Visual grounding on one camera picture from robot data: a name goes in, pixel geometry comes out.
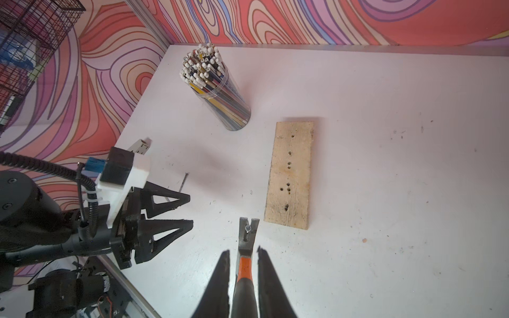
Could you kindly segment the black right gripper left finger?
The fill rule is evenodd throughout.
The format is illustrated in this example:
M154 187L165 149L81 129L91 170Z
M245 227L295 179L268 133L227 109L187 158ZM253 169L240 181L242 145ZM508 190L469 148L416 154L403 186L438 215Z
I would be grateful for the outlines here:
M221 253L213 274L192 318L229 317L230 252Z

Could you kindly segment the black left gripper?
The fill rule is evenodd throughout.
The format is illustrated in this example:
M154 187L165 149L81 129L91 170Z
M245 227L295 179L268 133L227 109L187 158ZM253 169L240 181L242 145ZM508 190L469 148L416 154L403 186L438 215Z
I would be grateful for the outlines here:
M111 229L110 247L117 266L127 269L135 263L148 262L175 240L190 232L192 220L146 220L175 210L190 202L190 195L147 182L140 190L133 188L121 204Z

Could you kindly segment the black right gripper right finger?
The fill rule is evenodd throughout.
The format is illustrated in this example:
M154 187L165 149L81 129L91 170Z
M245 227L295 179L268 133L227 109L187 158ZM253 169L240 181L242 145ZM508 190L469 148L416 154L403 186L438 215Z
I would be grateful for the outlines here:
M261 318L297 318L268 252L258 250L258 298Z

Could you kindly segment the claw hammer orange black handle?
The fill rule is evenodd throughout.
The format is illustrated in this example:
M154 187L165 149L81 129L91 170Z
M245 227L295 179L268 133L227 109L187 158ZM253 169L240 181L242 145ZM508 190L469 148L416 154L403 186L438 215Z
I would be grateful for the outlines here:
M237 275L233 293L231 317L258 317L252 275L252 257L259 222L259 219L252 219L249 221L246 217L241 217L239 220ZM249 233L249 241L245 242L243 237L247 224L252 227L252 231Z

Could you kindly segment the wooden block with nails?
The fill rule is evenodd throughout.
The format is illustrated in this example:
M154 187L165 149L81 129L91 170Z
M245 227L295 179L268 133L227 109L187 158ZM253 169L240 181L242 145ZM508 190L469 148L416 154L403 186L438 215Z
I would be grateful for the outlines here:
M264 220L308 229L314 122L278 122Z

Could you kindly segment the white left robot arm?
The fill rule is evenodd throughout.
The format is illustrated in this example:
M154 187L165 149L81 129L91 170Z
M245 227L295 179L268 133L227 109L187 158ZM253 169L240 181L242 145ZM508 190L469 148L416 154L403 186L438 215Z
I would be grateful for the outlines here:
M194 226L160 219L190 197L149 182L149 159L139 153L113 147L105 160L90 158L72 170L2 152L1 165L3 292L21 266L109 253L122 270L148 262ZM62 210L27 171L74 182L78 208Z

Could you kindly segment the loose steel nail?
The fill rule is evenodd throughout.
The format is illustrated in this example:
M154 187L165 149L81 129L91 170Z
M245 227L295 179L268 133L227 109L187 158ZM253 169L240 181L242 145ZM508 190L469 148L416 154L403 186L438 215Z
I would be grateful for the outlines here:
M181 182L181 184L180 184L180 187L179 187L179 191L178 191L178 192L182 192L183 187L184 187L184 184L185 184L185 182L186 182L186 180L187 180L188 176L189 176L189 173L188 173L188 172L186 172L186 173L185 173L185 175L184 175L184 177L183 177L183 179L182 179L182 182Z

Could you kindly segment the grey stapler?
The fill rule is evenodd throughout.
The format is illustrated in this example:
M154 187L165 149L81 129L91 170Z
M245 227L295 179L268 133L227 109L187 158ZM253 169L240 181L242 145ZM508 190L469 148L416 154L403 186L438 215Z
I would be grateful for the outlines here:
M150 143L145 140L139 139L137 142L132 144L127 150L136 154L145 155L150 148Z

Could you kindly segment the cup of coloured pencils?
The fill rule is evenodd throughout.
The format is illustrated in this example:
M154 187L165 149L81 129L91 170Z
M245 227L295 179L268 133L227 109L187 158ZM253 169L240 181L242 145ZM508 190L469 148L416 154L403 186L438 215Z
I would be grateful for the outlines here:
M218 47L212 43L198 45L185 55L179 76L228 131L239 131L248 124L251 109Z

